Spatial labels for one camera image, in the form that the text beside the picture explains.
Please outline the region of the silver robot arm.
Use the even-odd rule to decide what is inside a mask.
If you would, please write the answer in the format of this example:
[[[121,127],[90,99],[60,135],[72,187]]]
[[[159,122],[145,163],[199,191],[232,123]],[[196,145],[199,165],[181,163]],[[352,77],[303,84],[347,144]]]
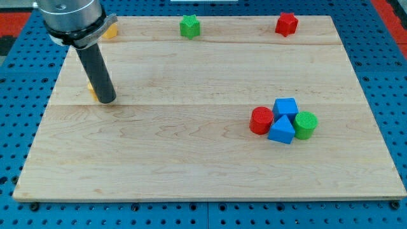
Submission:
[[[99,0],[37,0],[45,29],[60,46],[87,49],[118,21],[106,14]]]

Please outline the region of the yellow block near arm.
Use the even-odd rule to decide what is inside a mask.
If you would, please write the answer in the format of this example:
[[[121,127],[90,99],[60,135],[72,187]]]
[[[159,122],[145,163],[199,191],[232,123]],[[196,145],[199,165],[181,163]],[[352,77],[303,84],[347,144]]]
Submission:
[[[107,31],[102,35],[102,38],[104,39],[111,39],[116,37],[118,34],[118,26],[116,23],[110,25],[110,27],[107,29]]]

